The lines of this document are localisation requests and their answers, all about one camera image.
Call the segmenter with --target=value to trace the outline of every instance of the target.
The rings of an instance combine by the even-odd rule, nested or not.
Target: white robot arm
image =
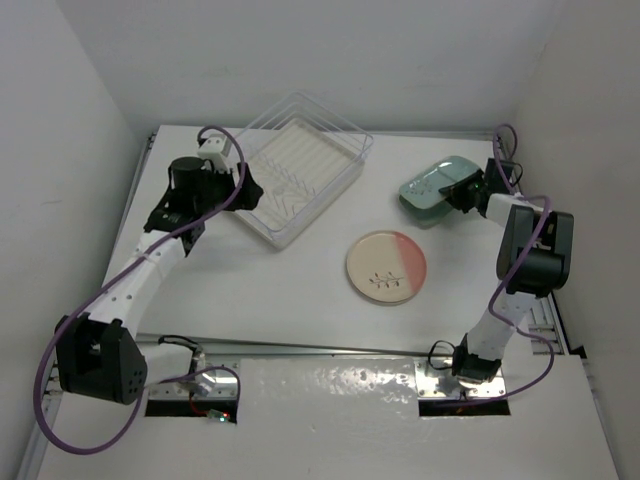
[[[542,209],[519,195],[485,193],[476,195],[476,202],[481,215],[505,229],[496,269],[502,280],[530,239]],[[505,347],[526,313],[538,298],[565,284],[572,238],[573,216],[551,212],[538,239],[538,248],[529,252],[494,303],[495,312],[512,325],[496,318],[487,307],[480,321],[455,348],[452,374],[459,380],[479,384],[493,379]]]
[[[193,228],[188,225],[221,205],[236,188],[225,162],[229,140],[213,135],[199,143],[198,157],[182,157],[171,163],[169,186],[123,269],[140,256],[144,261],[89,305],[60,338],[56,354],[65,391],[130,404],[145,386],[193,370],[197,353],[193,344],[167,342],[138,348],[134,338],[162,281],[189,255],[204,232],[204,224]],[[247,165],[239,194],[226,210],[253,210],[262,194]],[[146,253],[169,232],[183,226],[187,230]]]

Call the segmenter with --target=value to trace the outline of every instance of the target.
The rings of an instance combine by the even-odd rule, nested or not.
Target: transparent plastic tray
[[[360,175],[373,138],[303,93],[293,93],[237,137],[264,189],[258,207],[235,214],[284,248]]]

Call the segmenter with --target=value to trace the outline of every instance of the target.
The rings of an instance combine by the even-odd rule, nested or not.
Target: white table surface
[[[546,357],[505,366],[511,387]],[[238,425],[136,420],[110,450],[74,457],[49,446],[39,480],[437,479],[613,480],[607,443],[578,357],[510,400],[506,417],[419,418],[411,362],[245,360]],[[406,373],[390,381],[389,372]],[[57,433],[97,445],[130,407],[65,394]]]
[[[135,248],[166,188],[170,162],[195,154],[197,131],[160,128],[108,277]],[[437,339],[458,342],[496,287],[502,231],[477,213],[459,212],[436,228],[421,230],[397,203],[402,183],[448,155],[467,157],[484,168],[491,145],[376,135],[361,177],[280,252],[230,213],[210,220],[191,255],[151,302],[140,332],[405,351],[428,350]],[[380,229],[409,235],[427,258],[425,286],[403,305],[369,303],[345,274],[352,243]]]

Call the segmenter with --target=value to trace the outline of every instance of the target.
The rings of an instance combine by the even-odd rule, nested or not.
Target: ceramic plate
[[[420,247],[400,232],[379,231],[358,240],[347,254],[347,274],[356,289],[381,303],[402,303],[427,278]]]

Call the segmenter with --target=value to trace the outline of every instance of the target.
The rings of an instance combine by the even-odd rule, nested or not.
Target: purple cable
[[[216,216],[218,213],[220,213],[225,208],[227,208],[231,204],[231,202],[233,202],[235,198],[238,196],[238,193],[242,188],[242,184],[244,183],[244,177],[247,170],[247,165],[244,159],[244,153],[240,148],[240,144],[238,144],[238,141],[227,130],[215,125],[209,125],[204,127],[202,130],[200,130],[198,132],[198,137],[197,137],[198,140],[200,140],[202,134],[208,130],[217,130],[222,134],[224,134],[231,141],[234,148],[238,152],[238,156],[240,157],[240,172],[239,172],[238,184],[236,185],[236,188],[233,190],[233,192],[231,192],[231,195],[229,195],[229,198],[227,198],[227,200],[224,203],[218,205],[213,211],[199,218],[198,220],[195,220],[183,227],[180,227],[174,230],[173,232],[168,233],[167,235],[162,237],[160,240],[155,242],[153,245],[151,245],[149,248],[147,248],[144,251],[144,255],[149,255],[151,252],[153,252],[156,248],[158,248],[167,240],[171,238],[175,238],[178,235],[181,235],[182,233],[186,232],[187,230],[190,230],[193,227],[196,227],[206,222],[210,218]],[[99,452],[103,452],[104,450],[107,450],[109,447],[114,445],[118,440],[120,440],[120,438],[122,438],[122,436],[127,432],[129,427],[133,423],[133,420],[135,419],[136,414],[140,409],[140,406],[142,405],[142,393],[141,393],[140,397],[138,398],[138,401],[133,407],[131,416],[127,420],[127,423],[125,423],[124,427],[122,427],[122,430],[120,430],[108,442],[102,445],[98,445],[97,447],[91,447],[91,448],[74,447],[73,445],[69,445],[68,443],[64,442],[61,438],[56,436],[56,434],[53,433],[53,430],[51,429],[51,427],[47,424],[47,421],[44,417],[44,412],[42,411],[42,395],[44,393],[44,387],[45,387],[44,376],[47,369],[47,363],[49,361],[49,358],[53,354],[53,351],[56,348],[56,345],[58,344],[58,342],[60,341],[64,333],[67,331],[67,329],[71,325],[71,322],[73,322],[76,318],[78,318],[78,316],[82,314],[101,295],[104,295],[105,293],[107,293],[111,287],[113,287],[120,280],[125,278],[132,271],[134,271],[144,260],[145,260],[145,256],[138,257],[134,262],[131,263],[131,265],[129,265],[127,268],[122,270],[115,277],[113,277],[111,280],[105,283],[92,297],[90,297],[87,301],[85,301],[82,305],[80,305],[77,309],[75,309],[69,315],[69,317],[60,325],[60,328],[56,330],[53,337],[47,344],[47,347],[45,348],[44,353],[42,354],[42,359],[40,360],[40,364],[38,365],[38,369],[36,371],[36,377],[33,383],[33,398],[32,398],[33,411],[35,413],[36,422],[38,423],[40,430],[42,430],[42,433],[47,438],[47,440],[49,440],[52,444],[54,444],[59,449],[64,450],[65,452],[72,453],[74,455],[93,455],[94,453],[99,453]],[[238,382],[238,394],[239,393],[240,393],[240,382]]]
[[[499,145],[498,132],[502,128],[508,128],[509,130],[511,130],[511,132],[513,133],[513,138],[514,138],[513,151],[507,157],[507,160],[511,160],[511,158],[513,158],[513,154],[515,153],[515,150],[516,150],[516,148],[518,146],[518,136],[516,134],[515,128],[513,128],[513,126],[509,125],[508,123],[504,123],[502,125],[498,125],[498,127],[496,127],[496,129],[495,129],[495,131],[493,133],[493,155],[494,155],[494,158],[496,160],[496,166],[498,168],[498,171],[500,172],[500,176],[502,177],[502,181],[507,186],[507,188],[509,188],[510,191],[513,190],[512,193],[516,193],[515,189],[513,188],[513,186],[511,185],[511,183],[507,179],[507,176],[505,175],[504,170],[502,168],[502,165],[500,164],[500,161],[499,161],[500,157],[498,156],[498,153],[500,151],[500,145]],[[496,317],[501,322],[504,322],[507,325],[509,325],[511,327],[514,327],[516,329],[516,332],[518,332],[523,337],[531,338],[531,339],[538,340],[538,341],[544,343],[547,346],[547,348],[549,348],[549,364],[547,365],[547,368],[545,368],[544,371],[538,377],[536,377],[534,380],[532,380],[531,382],[527,383],[526,385],[523,385],[522,387],[516,388],[515,390],[513,390],[511,392],[505,393],[504,395],[500,395],[498,397],[493,397],[493,398],[487,398],[487,399],[484,399],[484,400],[470,400],[468,402],[451,402],[451,403],[443,404],[443,407],[444,406],[446,406],[446,407],[473,407],[473,406],[476,406],[476,405],[483,405],[485,403],[492,403],[492,402],[497,402],[499,400],[504,400],[505,398],[509,398],[509,397],[511,397],[513,395],[517,395],[518,393],[524,392],[525,390],[530,389],[534,385],[537,385],[547,375],[549,375],[549,372],[551,372],[551,369],[553,368],[553,363],[555,361],[555,352],[553,351],[553,345],[551,344],[551,342],[549,340],[547,340],[546,338],[540,336],[540,335],[534,335],[533,333],[528,333],[528,332],[525,332],[524,330],[521,330],[520,327],[516,327],[515,324],[511,320],[509,320],[508,318],[502,316],[500,313],[496,312],[496,310],[495,310],[495,304],[496,304],[496,301],[498,300],[498,297],[500,296],[500,293],[502,293],[502,291],[505,288],[507,288],[507,285],[509,284],[509,282],[511,281],[513,276],[516,274],[518,269],[524,263],[525,258],[527,258],[527,255],[529,255],[529,252],[531,251],[531,249],[535,245],[536,241],[540,237],[540,233],[542,232],[542,229],[544,228],[544,223],[546,222],[547,218],[549,218],[549,214],[551,213],[551,199],[549,197],[545,196],[545,195],[537,195],[537,196],[533,196],[533,197],[524,197],[524,198],[522,198],[522,200],[527,201],[527,202],[531,202],[533,200],[543,200],[544,201],[544,207],[543,207],[542,213],[540,214],[540,219],[538,220],[538,223],[536,224],[535,228],[533,229],[533,233],[531,234],[531,237],[529,238],[529,241],[525,245],[525,247],[522,250],[522,252],[520,253],[520,255],[518,255],[518,258],[516,259],[516,262],[509,269],[509,271],[507,272],[507,275],[504,277],[502,282],[500,282],[500,285],[498,285],[498,288],[496,289],[496,291],[491,296],[491,300],[489,300],[489,313],[491,315],[493,315],[494,317]]]
[[[504,169],[502,168],[502,164],[500,163],[500,130],[502,130],[503,128],[510,130],[511,134],[513,135],[513,150],[511,150],[511,153],[506,156],[505,160],[510,162],[511,159],[513,159],[513,156],[516,154],[516,150],[518,149],[518,134],[516,133],[516,129],[513,128],[513,125],[511,125],[510,123],[502,123],[498,125],[493,131],[493,158],[496,162],[496,166],[498,167],[500,177],[502,177],[502,181],[507,187],[507,190],[511,195],[514,195],[516,193],[516,189],[507,178],[507,175],[504,173]]]

